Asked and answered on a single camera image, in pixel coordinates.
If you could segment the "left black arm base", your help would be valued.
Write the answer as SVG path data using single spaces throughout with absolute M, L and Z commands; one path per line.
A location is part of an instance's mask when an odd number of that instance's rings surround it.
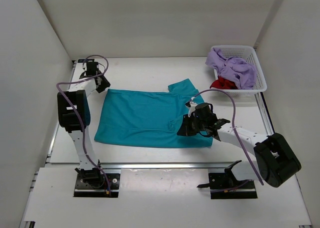
M 105 176 L 96 168 L 83 170 L 76 168 L 77 177 L 74 185 L 74 197 L 118 198 L 121 174 L 106 173 Z

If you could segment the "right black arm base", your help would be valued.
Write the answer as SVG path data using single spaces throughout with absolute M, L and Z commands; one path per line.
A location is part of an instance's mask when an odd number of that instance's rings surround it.
M 232 173 L 233 168 L 242 164 L 241 160 L 223 169 L 209 169 L 208 183 L 199 184 L 197 189 L 208 188 L 211 199 L 256 199 L 258 197 L 253 180 L 240 180 Z

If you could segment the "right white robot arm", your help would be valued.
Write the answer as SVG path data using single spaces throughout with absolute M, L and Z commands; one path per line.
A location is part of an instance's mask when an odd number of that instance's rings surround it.
M 255 159 L 235 161 L 224 170 L 227 186 L 235 188 L 245 181 L 261 178 L 272 187 L 279 187 L 302 168 L 286 139 L 279 133 L 263 135 L 234 126 L 218 119 L 209 103 L 187 102 L 188 113 L 183 116 L 179 136 L 201 135 L 239 147 Z

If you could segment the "teal t shirt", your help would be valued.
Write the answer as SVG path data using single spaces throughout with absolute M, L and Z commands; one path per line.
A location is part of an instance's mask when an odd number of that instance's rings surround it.
M 103 144 L 150 148 L 206 148 L 213 138 L 178 136 L 185 103 L 204 102 L 189 79 L 171 84 L 167 92 L 108 89 L 94 140 Z

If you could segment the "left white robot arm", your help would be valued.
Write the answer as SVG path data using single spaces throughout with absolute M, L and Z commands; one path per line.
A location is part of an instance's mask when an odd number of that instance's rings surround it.
M 91 113 L 88 96 L 93 92 L 104 92 L 111 84 L 104 76 L 108 65 L 86 59 L 82 62 L 82 68 L 78 81 L 56 84 L 58 122 L 75 146 L 79 159 L 79 167 L 75 170 L 78 174 L 89 173 L 88 183 L 99 188 L 103 186 L 105 176 L 101 172 L 100 161 L 93 151 L 89 135 Z

